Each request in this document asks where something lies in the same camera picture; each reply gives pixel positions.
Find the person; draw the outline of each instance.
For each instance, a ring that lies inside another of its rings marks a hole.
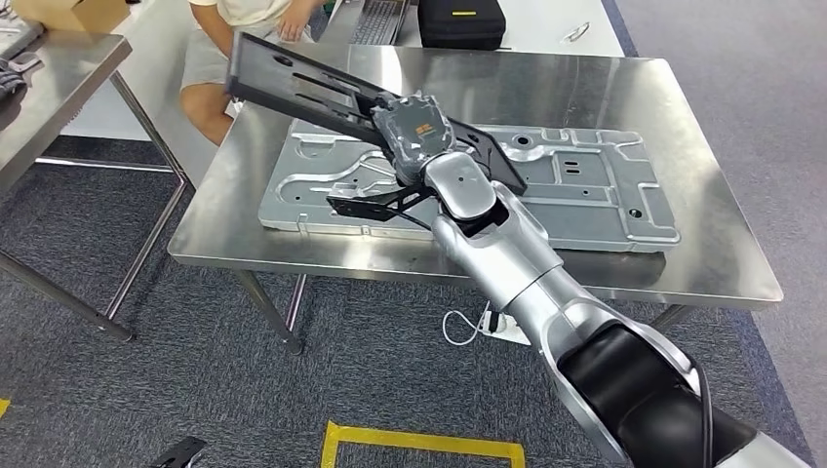
[[[189,0],[199,28],[189,37],[180,106],[207,139],[221,145],[232,125],[225,110],[227,60],[233,33],[249,32],[272,42],[313,42],[307,22],[325,0]]]

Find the power strip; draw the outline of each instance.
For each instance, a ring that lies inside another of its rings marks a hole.
[[[517,321],[510,315],[497,313],[495,331],[490,331],[492,328],[492,313],[494,312],[488,308],[486,308],[486,311],[483,312],[483,325],[481,326],[480,333],[492,338],[503,339],[505,341],[531,346],[529,339],[526,338],[526,335],[522,330],[520,330],[520,326],[517,325]]]

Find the keyboard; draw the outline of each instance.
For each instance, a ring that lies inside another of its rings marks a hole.
[[[392,45],[394,31],[402,20],[403,2],[366,0],[365,8],[353,31],[351,44]]]

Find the white cable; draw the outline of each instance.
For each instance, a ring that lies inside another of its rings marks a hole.
[[[451,316],[451,314],[456,314],[459,317],[462,317],[462,320],[464,320],[465,323],[468,324],[468,327],[471,327],[472,329],[474,329],[474,334],[472,334],[470,338],[466,339],[465,341],[454,341],[454,340],[452,340],[448,337],[448,331],[446,330],[445,325],[448,323],[448,318]],[[483,313],[483,315],[480,317],[480,321],[477,322],[477,326],[474,327],[474,324],[472,324],[471,321],[468,320],[467,317],[465,317],[465,314],[463,314],[462,312],[459,312],[458,310],[450,310],[442,318],[442,335],[445,337],[445,340],[448,343],[450,343],[454,346],[465,346],[466,344],[470,343],[471,341],[474,340],[474,338],[477,337],[477,333],[479,333],[480,330],[482,329],[483,320],[485,320],[485,319],[486,319],[486,314]]]

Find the cardboard box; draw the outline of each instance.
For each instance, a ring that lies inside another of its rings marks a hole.
[[[12,10],[47,29],[110,32],[129,15],[124,0],[12,0]]]

